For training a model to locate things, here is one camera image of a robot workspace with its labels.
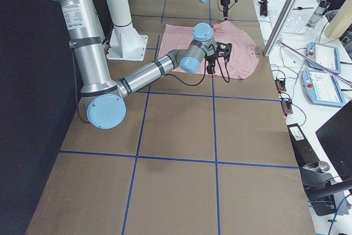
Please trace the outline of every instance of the blue cable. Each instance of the blue cable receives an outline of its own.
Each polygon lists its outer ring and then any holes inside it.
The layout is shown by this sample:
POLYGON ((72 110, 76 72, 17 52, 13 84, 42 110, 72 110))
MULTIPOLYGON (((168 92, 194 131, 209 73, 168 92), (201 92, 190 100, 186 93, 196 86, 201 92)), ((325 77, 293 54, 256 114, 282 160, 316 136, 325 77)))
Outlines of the blue cable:
POLYGON ((345 197, 341 200, 339 206, 337 207, 336 212, 335 212, 335 215, 334 215, 334 218, 333 218, 333 220, 332 220, 332 222, 331 222, 331 225, 330 225, 330 229, 329 229, 328 235, 330 235, 330 233, 331 233, 332 227, 334 226, 335 219, 336 219, 336 217, 337 217, 337 213, 339 212, 340 207, 342 206, 343 201, 345 201, 350 195, 351 195, 351 194, 345 196, 345 197))

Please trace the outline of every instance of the table surface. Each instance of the table surface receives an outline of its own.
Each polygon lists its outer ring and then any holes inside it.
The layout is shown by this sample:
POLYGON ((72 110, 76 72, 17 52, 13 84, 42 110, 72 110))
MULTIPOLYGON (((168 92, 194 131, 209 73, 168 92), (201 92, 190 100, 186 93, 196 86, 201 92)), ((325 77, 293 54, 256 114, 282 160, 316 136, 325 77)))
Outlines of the table surface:
MULTIPOLYGON (((268 0, 268 10, 282 10, 286 0, 268 0)), ((258 20, 260 21, 261 32, 263 39, 266 41, 268 40, 270 33, 272 32, 272 26, 270 23, 265 22, 269 21, 269 17, 260 16, 259 14, 259 4, 257 0, 253 0, 254 5, 256 6, 256 14, 258 20)), ((298 11, 301 17, 305 22, 310 19, 310 16, 314 12, 315 8, 317 7, 318 3, 316 0, 297 0, 294 7, 314 7, 314 9, 305 9, 298 11)), ((317 39, 317 36, 321 33, 323 27, 326 25, 327 19, 323 18, 320 20, 317 25, 313 28, 307 28, 307 32, 304 34, 282 34, 282 40, 284 43, 289 45, 292 48, 298 49, 306 47, 309 42, 314 42, 317 39)), ((326 37, 325 33, 323 32, 321 37, 320 43, 327 43, 327 45, 337 47, 339 50, 339 56, 341 62, 349 62, 351 63, 351 59, 348 56, 346 50, 342 46, 339 40, 329 39, 326 37)), ((285 66, 291 68, 292 70, 299 72, 303 60, 298 56, 292 54, 287 49, 282 49, 282 57, 279 54, 279 47, 275 46, 273 51, 271 52, 269 58, 270 63, 272 65, 272 69, 279 69, 283 71, 286 77, 296 77, 296 74, 290 71, 289 69, 285 68, 285 66)), ((303 69, 308 68, 307 64, 303 65, 303 69)), ((352 80, 352 66, 342 64, 341 65, 342 72, 340 76, 344 77, 345 79, 352 80)), ((305 124, 301 127, 302 131, 304 132, 305 136, 307 137, 309 143, 312 145, 314 151, 316 152, 317 156, 322 161, 327 161, 330 166, 331 162, 326 156, 320 142, 317 139, 315 131, 319 129, 325 122, 327 122, 340 108, 338 107, 328 107, 328 106, 318 106, 313 105, 309 102, 308 98, 305 95, 305 91, 303 89, 303 83, 301 78, 299 78, 296 86, 294 86, 295 80, 287 80, 286 88, 287 92, 290 96, 294 95, 293 103, 299 106, 307 115, 307 120, 305 124)), ((341 89, 348 89, 349 87, 338 80, 339 86, 341 89)), ((343 92, 343 96, 346 102, 352 99, 351 92, 343 92)), ((287 124, 298 123, 302 124, 304 120, 304 115, 295 107, 293 107, 294 114, 289 115, 286 119, 287 124)), ((332 167, 329 173, 332 176, 337 176, 338 173, 332 167)), ((351 197, 348 198, 348 201, 352 204, 351 197)), ((332 219, 333 215, 319 217, 315 214, 314 210, 311 209, 311 215, 313 218, 314 226, 317 233, 327 234, 330 222, 327 220, 332 219)), ((333 234, 337 233, 352 233, 352 210, 349 210, 349 215, 338 216, 338 222, 334 224, 333 234)))
MULTIPOLYGON (((217 0, 129 4, 147 51, 143 62, 109 62, 114 80, 157 58, 165 24, 222 20, 217 0)), ((252 0, 229 18, 263 48, 252 0)), ((149 85, 125 99, 114 129, 75 116, 27 234, 315 234, 270 63, 257 57, 253 75, 230 84, 149 85)))

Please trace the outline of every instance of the black tube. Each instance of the black tube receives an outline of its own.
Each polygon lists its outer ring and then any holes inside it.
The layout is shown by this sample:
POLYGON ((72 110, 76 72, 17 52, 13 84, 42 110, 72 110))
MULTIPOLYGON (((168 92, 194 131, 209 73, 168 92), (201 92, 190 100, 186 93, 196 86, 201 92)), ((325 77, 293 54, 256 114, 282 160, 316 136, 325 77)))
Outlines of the black tube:
POLYGON ((318 190, 308 190, 307 196, 311 201, 317 201, 319 198, 324 198, 328 195, 333 195, 352 188, 352 179, 330 185, 318 190))

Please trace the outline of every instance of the folded cloth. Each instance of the folded cloth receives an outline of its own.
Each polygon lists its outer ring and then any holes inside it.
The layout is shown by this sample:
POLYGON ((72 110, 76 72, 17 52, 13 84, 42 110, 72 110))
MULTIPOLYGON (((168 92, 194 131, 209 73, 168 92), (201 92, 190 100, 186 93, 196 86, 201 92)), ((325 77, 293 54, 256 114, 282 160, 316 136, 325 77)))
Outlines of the folded cloth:
MULTIPOLYGON (((255 56, 255 42, 242 29, 228 20, 215 24, 213 27, 215 40, 222 43, 232 43, 232 51, 227 69, 230 78, 245 79, 250 76, 257 64, 258 58, 255 56)), ((183 26, 166 25, 159 50, 159 58, 175 49, 187 49, 193 40, 193 28, 183 26)), ((219 59, 221 68, 226 77, 225 63, 219 59)), ((178 67, 175 72, 184 71, 178 67)), ((201 66, 196 74, 203 74, 204 67, 201 66)), ((215 75, 221 76, 219 66, 216 64, 215 75)))

